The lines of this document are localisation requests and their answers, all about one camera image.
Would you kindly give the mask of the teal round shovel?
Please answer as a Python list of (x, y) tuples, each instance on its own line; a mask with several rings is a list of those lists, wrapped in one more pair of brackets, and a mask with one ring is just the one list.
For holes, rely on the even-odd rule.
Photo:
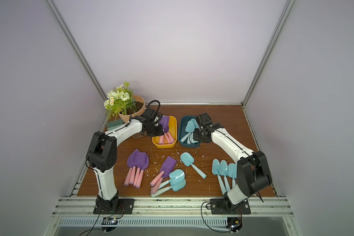
[(188, 132), (186, 135), (184, 135), (184, 136), (180, 139), (180, 142), (181, 142), (181, 143), (184, 143), (184, 142), (188, 139), (189, 136), (190, 136), (190, 132)]

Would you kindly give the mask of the purple pointed shovel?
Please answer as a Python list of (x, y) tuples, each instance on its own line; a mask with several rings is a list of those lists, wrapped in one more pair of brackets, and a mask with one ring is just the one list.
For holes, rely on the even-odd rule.
[(170, 140), (169, 140), (169, 138), (168, 138), (168, 136), (167, 136), (167, 133), (164, 134), (164, 139), (165, 139), (165, 142), (166, 142), (167, 144), (170, 144)]

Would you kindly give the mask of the purple square shovel pink handle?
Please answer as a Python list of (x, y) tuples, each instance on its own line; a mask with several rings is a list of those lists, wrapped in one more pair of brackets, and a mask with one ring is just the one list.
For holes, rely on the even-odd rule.
[(171, 135), (170, 132), (167, 133), (167, 136), (168, 136), (168, 138), (170, 140), (170, 144), (175, 142), (175, 140), (174, 140), (174, 138), (173, 138), (173, 136)]

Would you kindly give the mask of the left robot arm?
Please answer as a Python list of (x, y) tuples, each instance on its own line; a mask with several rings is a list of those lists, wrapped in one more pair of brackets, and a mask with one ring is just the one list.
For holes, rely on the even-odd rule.
[(119, 207), (119, 194), (115, 186), (114, 165), (117, 162), (117, 147), (136, 133), (144, 132), (147, 136), (156, 137), (164, 134), (159, 124), (162, 114), (158, 110), (147, 108), (141, 115), (130, 117), (120, 127), (93, 134), (86, 162), (95, 173), (98, 195), (96, 208), (100, 211), (114, 212)]

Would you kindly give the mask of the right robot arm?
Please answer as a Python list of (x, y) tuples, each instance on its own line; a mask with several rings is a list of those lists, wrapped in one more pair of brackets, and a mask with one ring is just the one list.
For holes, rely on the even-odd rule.
[(213, 123), (207, 113), (200, 114), (195, 119), (198, 127), (193, 132), (194, 140), (217, 144), (237, 165), (236, 185), (224, 193), (224, 206), (232, 213), (244, 200), (272, 184), (266, 155), (241, 144), (223, 125)]

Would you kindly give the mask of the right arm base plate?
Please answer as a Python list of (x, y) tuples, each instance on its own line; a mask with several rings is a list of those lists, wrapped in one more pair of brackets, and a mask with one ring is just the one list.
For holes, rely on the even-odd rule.
[(210, 199), (210, 210), (212, 214), (231, 214), (231, 215), (250, 215), (250, 205), (247, 200), (241, 201), (238, 204), (232, 204), (224, 198)]

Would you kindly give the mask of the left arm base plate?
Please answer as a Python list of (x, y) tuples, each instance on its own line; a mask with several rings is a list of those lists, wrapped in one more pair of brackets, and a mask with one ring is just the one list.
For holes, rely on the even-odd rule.
[(130, 198), (103, 200), (98, 197), (95, 202), (93, 214), (132, 214), (134, 201), (134, 199)]

